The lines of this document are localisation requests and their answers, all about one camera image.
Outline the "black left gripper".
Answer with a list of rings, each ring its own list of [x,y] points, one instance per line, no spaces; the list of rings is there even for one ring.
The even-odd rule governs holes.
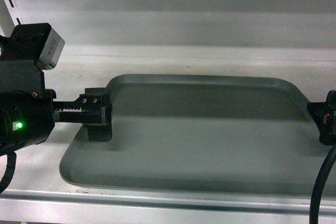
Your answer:
[[[44,73],[32,61],[1,62],[1,153],[44,142],[54,122],[82,124],[91,142],[112,139],[106,88],[85,88],[74,101],[52,103],[54,94],[45,89]]]

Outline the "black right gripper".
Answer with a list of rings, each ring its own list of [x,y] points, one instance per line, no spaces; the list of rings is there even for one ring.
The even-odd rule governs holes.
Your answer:
[[[307,111],[319,131],[319,142],[335,145],[335,90],[328,92],[325,102],[309,102]]]

